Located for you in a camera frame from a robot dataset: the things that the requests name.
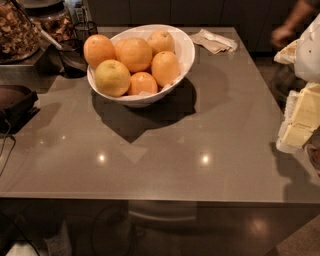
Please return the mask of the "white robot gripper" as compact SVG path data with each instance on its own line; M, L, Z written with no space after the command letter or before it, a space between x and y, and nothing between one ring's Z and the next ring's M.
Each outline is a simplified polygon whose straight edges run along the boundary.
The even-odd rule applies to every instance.
M274 56L280 64L294 64L297 77L305 80L300 91L290 91L276 148L294 154L320 127L320 14L296 39Z

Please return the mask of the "person's forearm in background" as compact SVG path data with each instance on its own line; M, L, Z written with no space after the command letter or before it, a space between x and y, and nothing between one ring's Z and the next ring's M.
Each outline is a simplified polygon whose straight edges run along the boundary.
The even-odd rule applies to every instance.
M291 13L284 22L284 27L292 32L308 17L320 9L320 0L297 0Z

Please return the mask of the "person's hand in background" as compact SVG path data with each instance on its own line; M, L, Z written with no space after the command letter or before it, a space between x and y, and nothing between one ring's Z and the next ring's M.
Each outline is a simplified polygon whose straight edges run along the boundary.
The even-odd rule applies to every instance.
M271 44L276 49L281 49L285 47L289 39L292 38L295 35L295 30L286 26L282 25L278 28L276 28L271 33Z

